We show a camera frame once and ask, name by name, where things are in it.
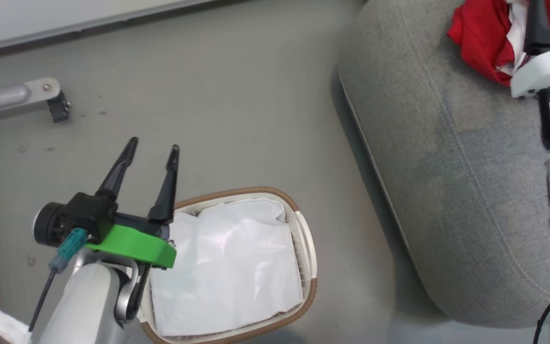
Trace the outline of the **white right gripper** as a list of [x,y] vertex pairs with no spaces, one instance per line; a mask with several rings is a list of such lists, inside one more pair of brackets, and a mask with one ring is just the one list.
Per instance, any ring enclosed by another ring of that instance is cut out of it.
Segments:
[[546,0],[529,0],[524,52],[533,57],[510,81],[512,98],[530,96],[550,87],[550,23]]

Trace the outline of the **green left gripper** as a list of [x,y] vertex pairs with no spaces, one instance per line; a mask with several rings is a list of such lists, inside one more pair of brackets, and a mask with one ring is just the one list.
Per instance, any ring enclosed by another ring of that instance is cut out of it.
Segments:
[[174,218],[180,147],[172,146],[165,165],[166,176],[148,217],[138,217],[119,213],[116,202],[138,143],[138,137],[128,141],[95,194],[77,193],[64,204],[64,239],[72,229],[81,228],[88,235],[83,248],[169,269],[174,266],[176,251],[162,235],[163,228]]

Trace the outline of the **red and white jersey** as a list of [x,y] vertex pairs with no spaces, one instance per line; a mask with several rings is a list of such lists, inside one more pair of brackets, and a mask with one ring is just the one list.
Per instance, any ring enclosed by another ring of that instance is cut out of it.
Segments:
[[[528,55],[523,51],[530,0],[465,0],[453,13],[447,35],[465,63],[509,86]],[[545,0],[550,24],[550,0]]]

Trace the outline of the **grey fabric sofa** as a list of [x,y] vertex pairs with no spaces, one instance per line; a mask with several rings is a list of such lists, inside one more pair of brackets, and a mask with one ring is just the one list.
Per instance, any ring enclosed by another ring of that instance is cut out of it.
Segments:
[[463,0],[368,0],[338,74],[400,239],[434,304],[473,326],[533,326],[550,302],[550,228],[533,100],[463,62]]

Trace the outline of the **black caster wheel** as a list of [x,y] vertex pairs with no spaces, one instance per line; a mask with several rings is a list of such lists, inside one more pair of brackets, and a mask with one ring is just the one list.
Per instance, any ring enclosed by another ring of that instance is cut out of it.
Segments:
[[46,101],[54,123],[61,123],[70,118],[70,106],[63,91]]

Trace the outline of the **white cloth in basket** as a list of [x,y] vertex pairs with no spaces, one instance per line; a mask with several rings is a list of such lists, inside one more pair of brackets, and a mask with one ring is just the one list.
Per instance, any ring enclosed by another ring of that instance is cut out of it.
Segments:
[[170,237],[174,266],[150,275],[155,331],[162,337],[235,330],[303,300],[292,232],[276,201],[177,213]]

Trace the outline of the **grey metal partition foot bar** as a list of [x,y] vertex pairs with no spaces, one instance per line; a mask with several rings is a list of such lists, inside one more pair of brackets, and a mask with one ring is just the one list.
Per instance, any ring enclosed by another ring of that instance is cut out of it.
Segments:
[[40,102],[46,103],[48,99],[56,97],[61,91],[63,91],[63,88],[59,81],[52,77],[1,86],[0,111]]

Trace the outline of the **white laundry basket brown rim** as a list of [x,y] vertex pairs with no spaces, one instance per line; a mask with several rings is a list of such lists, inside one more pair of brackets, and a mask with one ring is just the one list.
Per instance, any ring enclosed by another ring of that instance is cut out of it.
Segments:
[[285,210],[285,221],[290,231],[303,288],[303,302],[286,312],[276,313],[262,322],[240,327],[231,331],[205,335],[162,337],[155,331],[154,311],[151,302],[151,284],[144,287],[142,303],[137,318],[142,330],[153,344],[237,344],[287,326],[299,320],[314,302],[317,292],[317,256],[308,224],[299,211],[295,201],[282,190],[267,186],[247,187],[204,194],[175,203],[176,213],[198,214],[212,205],[227,204],[234,201],[266,198],[278,202]]

